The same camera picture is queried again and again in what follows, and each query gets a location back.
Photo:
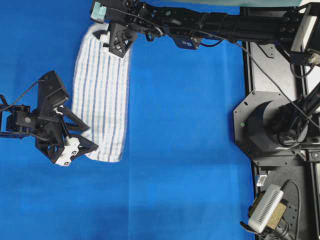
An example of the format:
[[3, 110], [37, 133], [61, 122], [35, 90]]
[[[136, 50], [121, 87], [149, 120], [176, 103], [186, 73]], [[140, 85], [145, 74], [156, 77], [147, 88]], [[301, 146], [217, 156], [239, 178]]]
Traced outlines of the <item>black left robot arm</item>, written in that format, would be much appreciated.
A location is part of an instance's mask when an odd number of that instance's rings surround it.
[[9, 112], [2, 138], [35, 138], [35, 147], [51, 163], [68, 167], [76, 158], [98, 149], [98, 145], [78, 134], [88, 130], [87, 126], [64, 103], [68, 95], [38, 98], [36, 109], [30, 106], [9, 105], [0, 96], [1, 112]]

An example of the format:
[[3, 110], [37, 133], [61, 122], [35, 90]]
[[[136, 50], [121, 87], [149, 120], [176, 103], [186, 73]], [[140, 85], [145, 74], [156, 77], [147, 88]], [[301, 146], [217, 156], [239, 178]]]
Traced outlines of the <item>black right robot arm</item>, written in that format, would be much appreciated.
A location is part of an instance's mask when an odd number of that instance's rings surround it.
[[148, 42], [168, 36], [181, 49], [196, 50], [204, 39], [273, 44], [291, 64], [312, 66], [320, 60], [320, 5], [310, 2], [290, 7], [282, 16], [197, 12], [179, 7], [157, 7], [138, 0], [94, 0], [92, 21], [108, 23], [104, 34], [112, 54], [123, 57], [138, 34]]

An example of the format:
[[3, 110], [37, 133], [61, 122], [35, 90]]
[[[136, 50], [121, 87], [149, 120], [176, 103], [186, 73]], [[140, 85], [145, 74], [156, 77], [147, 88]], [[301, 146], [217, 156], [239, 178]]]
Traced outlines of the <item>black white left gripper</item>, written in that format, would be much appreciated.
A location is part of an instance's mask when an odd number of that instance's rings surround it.
[[[90, 129], [68, 107], [59, 106], [53, 112], [55, 120], [41, 119], [37, 110], [31, 114], [35, 117], [35, 147], [45, 155], [51, 163], [68, 167], [74, 158], [94, 152], [98, 145], [79, 134], [69, 134], [69, 131], [84, 132]], [[64, 122], [63, 116], [72, 123]]]

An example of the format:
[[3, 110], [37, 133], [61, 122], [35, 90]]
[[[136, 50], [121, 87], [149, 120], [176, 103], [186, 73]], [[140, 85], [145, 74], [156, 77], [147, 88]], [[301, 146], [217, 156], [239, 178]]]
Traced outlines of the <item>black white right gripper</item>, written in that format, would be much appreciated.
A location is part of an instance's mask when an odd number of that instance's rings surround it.
[[102, 49], [123, 58], [137, 39], [137, 33], [129, 27], [129, 9], [134, 0], [94, 0], [90, 19], [101, 29], [92, 35], [102, 43]]

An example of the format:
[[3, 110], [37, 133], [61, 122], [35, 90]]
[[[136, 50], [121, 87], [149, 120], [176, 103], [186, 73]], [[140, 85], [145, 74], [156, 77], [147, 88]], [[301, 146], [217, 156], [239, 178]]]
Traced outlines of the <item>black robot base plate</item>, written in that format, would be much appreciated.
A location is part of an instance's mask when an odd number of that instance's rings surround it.
[[258, 240], [317, 240], [320, 237], [320, 88], [306, 90], [306, 67], [289, 63], [301, 92], [291, 100], [277, 92], [252, 90], [233, 112], [237, 146], [250, 158], [253, 175], [267, 175], [254, 186], [255, 199], [273, 184], [283, 196], [262, 233], [241, 226]]

